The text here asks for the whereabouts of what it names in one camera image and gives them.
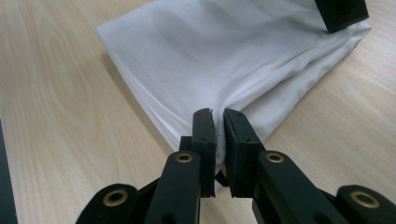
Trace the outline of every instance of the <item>black plastic bracket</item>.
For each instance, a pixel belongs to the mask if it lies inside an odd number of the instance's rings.
[[[193,151],[201,157],[201,197],[216,197],[216,127],[212,110],[196,111],[192,116],[192,136],[181,136],[179,151]]]
[[[315,0],[329,33],[369,18],[364,0]]]
[[[137,190],[130,185],[114,184],[97,192],[78,218],[77,224],[127,224],[137,200]]]
[[[256,181],[256,161],[264,146],[247,117],[236,110],[224,110],[226,135],[225,167],[233,197],[252,198]]]
[[[257,174],[281,223],[348,223],[285,154],[262,152]]]
[[[200,156],[172,153],[163,168],[145,223],[199,223]]]
[[[334,206],[350,223],[396,223],[396,205],[381,194],[362,186],[341,187]]]

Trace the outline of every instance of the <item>white bag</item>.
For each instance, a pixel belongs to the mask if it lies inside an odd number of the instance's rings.
[[[174,150],[192,114],[213,109],[218,165],[225,107],[245,113],[264,141],[369,31],[362,21],[329,34],[314,0],[157,0],[97,28]]]

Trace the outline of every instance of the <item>white cloth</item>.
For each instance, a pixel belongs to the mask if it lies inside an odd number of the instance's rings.
[[[174,149],[192,114],[245,113],[264,141],[370,31],[328,34],[314,0],[157,0],[97,28],[126,84]]]

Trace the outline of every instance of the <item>metal grommet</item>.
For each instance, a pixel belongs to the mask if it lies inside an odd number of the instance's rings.
[[[192,161],[192,155],[190,155],[189,153],[182,153],[177,155],[176,160],[178,162],[189,162]]]
[[[274,162],[274,163],[281,163],[282,161],[284,161],[285,159],[283,159],[283,157],[277,153],[269,153],[265,156],[265,158],[268,161]]]
[[[128,192],[125,189],[114,189],[105,196],[103,204],[108,207],[118,206],[125,203],[127,198]]]
[[[379,207],[379,201],[368,193],[356,190],[350,193],[350,197],[355,203],[360,204],[366,208],[377,208]]]

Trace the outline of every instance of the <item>light wood tabletop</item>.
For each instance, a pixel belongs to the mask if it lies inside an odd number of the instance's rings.
[[[0,3],[0,116],[20,223],[75,223],[100,189],[144,187],[172,149],[94,28],[146,0]],[[264,143],[320,189],[374,189],[396,203],[396,1],[367,0],[373,30]],[[221,189],[201,223],[255,223]]]

